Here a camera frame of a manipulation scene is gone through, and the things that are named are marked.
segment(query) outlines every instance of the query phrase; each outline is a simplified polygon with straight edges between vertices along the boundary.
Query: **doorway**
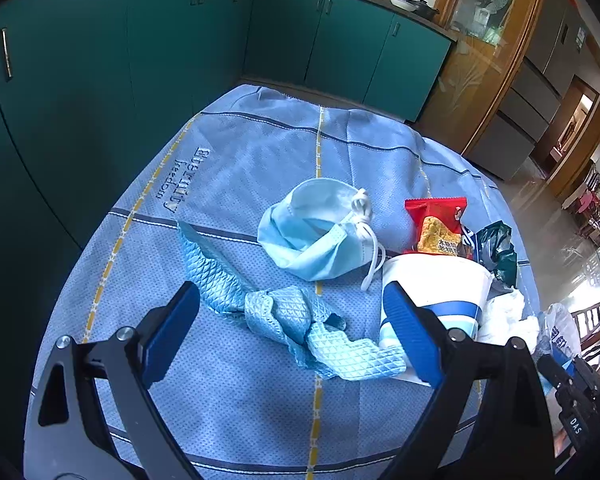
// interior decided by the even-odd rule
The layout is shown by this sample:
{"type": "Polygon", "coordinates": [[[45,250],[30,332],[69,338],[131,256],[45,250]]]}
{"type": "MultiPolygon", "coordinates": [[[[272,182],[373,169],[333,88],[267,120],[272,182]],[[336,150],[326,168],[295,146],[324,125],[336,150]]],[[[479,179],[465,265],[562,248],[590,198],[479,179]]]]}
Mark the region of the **doorway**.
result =
{"type": "Polygon", "coordinates": [[[549,177],[569,151],[587,122],[598,92],[574,76],[547,130],[531,152],[531,159],[549,177]]]}

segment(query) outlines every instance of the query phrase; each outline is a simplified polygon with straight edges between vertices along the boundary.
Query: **blue gripper pad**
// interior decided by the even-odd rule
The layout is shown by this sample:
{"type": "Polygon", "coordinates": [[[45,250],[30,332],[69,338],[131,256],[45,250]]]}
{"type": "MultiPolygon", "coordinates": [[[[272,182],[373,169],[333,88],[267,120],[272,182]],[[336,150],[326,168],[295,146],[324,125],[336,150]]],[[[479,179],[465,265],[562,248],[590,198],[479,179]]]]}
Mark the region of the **blue gripper pad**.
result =
{"type": "Polygon", "coordinates": [[[420,322],[418,307],[398,282],[384,288],[382,306],[418,377],[436,388],[443,377],[440,348],[420,322]]]}
{"type": "Polygon", "coordinates": [[[147,388],[164,379],[196,319],[200,308],[198,288],[191,282],[185,282],[164,308],[168,314],[144,348],[142,383],[147,388]]]}

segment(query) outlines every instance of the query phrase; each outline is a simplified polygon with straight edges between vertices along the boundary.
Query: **paper cup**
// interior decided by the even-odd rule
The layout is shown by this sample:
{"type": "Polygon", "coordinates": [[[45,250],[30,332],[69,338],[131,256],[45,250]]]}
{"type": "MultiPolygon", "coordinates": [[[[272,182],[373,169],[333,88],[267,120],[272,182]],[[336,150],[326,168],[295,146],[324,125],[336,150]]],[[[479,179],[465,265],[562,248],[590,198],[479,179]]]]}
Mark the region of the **paper cup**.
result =
{"type": "MultiPolygon", "coordinates": [[[[478,333],[492,279],[491,273],[473,260],[446,254],[400,254],[382,266],[383,290],[390,282],[400,283],[416,306],[430,308],[446,329],[461,328],[472,339],[478,333]]],[[[382,307],[379,347],[400,346],[385,319],[382,307]]]]}

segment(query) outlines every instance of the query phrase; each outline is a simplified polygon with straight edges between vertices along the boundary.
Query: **teal cabinet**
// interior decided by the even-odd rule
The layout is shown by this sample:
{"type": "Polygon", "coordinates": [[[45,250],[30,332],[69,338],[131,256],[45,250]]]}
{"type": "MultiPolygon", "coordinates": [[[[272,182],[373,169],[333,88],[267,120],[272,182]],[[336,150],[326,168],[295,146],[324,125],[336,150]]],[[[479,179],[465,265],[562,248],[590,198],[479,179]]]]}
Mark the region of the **teal cabinet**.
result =
{"type": "Polygon", "coordinates": [[[324,1],[253,0],[245,76],[304,84],[324,1]]]}
{"type": "Polygon", "coordinates": [[[362,102],[393,16],[361,0],[326,0],[305,84],[362,102]]]}
{"type": "Polygon", "coordinates": [[[0,104],[33,181],[82,247],[162,145],[136,127],[126,0],[1,3],[0,104]]]}
{"type": "Polygon", "coordinates": [[[395,15],[364,104],[415,121],[451,40],[395,15]]]}
{"type": "Polygon", "coordinates": [[[22,463],[38,346],[80,249],[45,204],[0,114],[0,450],[22,463]]]}
{"type": "Polygon", "coordinates": [[[128,0],[138,127],[157,152],[240,77],[251,0],[128,0]]]}

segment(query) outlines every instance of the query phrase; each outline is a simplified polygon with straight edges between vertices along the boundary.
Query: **chair backrest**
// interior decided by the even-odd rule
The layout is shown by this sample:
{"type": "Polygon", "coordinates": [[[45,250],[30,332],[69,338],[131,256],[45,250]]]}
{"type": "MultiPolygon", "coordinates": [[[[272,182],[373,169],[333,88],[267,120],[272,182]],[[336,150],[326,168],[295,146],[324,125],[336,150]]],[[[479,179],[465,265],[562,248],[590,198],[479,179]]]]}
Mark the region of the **chair backrest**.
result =
{"type": "Polygon", "coordinates": [[[587,336],[600,329],[600,302],[571,313],[578,334],[580,334],[580,342],[582,343],[587,336]]]}

